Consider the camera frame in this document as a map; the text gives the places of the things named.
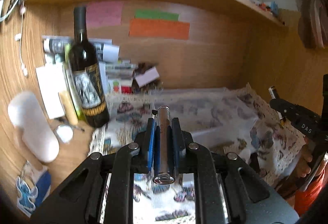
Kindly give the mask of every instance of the green paper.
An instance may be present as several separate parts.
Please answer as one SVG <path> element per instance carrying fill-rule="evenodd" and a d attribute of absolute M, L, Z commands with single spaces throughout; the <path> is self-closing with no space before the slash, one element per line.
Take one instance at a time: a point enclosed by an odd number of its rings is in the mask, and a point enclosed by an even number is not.
<path fill-rule="evenodd" d="M 135 18 L 140 19 L 160 19 L 168 21 L 178 21 L 179 15 L 171 12 L 161 12 L 156 10 L 136 10 Z"/>

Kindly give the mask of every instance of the brown fabric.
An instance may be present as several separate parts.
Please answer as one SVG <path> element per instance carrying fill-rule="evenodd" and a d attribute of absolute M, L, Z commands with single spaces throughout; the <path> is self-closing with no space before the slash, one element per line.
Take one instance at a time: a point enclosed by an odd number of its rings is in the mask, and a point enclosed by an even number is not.
<path fill-rule="evenodd" d="M 306 48 L 324 48 L 328 43 L 328 15 L 325 0 L 296 0 L 301 12 L 298 34 Z"/>

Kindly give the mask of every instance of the silver cylinder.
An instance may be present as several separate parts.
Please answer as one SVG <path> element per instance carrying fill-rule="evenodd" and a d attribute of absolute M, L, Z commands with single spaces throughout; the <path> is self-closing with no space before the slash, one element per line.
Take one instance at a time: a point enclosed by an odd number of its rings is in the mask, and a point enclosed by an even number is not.
<path fill-rule="evenodd" d="M 157 110 L 153 181 L 161 185 L 175 181 L 171 118 L 170 110 L 166 106 Z"/>

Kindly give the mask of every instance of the human hand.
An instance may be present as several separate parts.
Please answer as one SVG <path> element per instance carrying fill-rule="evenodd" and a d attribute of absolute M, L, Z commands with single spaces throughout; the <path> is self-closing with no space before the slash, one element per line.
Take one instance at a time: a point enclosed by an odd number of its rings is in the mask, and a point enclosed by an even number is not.
<path fill-rule="evenodd" d="M 309 174 L 311 172 L 311 168 L 308 165 L 308 162 L 312 161 L 312 155 L 311 155 L 311 152 L 307 145 L 309 141 L 307 138 L 305 138 L 304 140 L 305 140 L 306 144 L 303 145 L 303 147 L 301 149 L 301 157 L 295 168 L 296 176 L 298 178 L 300 178 L 300 177 L 304 178 L 304 177 L 306 177 L 307 174 Z M 321 172 L 324 170 L 324 168 L 327 164 L 327 161 L 328 160 L 325 158 L 322 160 L 316 174 L 314 175 L 315 177 L 319 176 L 321 174 Z"/>

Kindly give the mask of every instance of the pink paper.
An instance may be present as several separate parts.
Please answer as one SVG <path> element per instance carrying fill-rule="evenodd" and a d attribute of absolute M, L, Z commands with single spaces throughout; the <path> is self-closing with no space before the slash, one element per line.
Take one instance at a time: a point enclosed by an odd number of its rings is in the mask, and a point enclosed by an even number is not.
<path fill-rule="evenodd" d="M 87 28 L 121 25 L 123 1 L 106 0 L 87 5 Z"/>

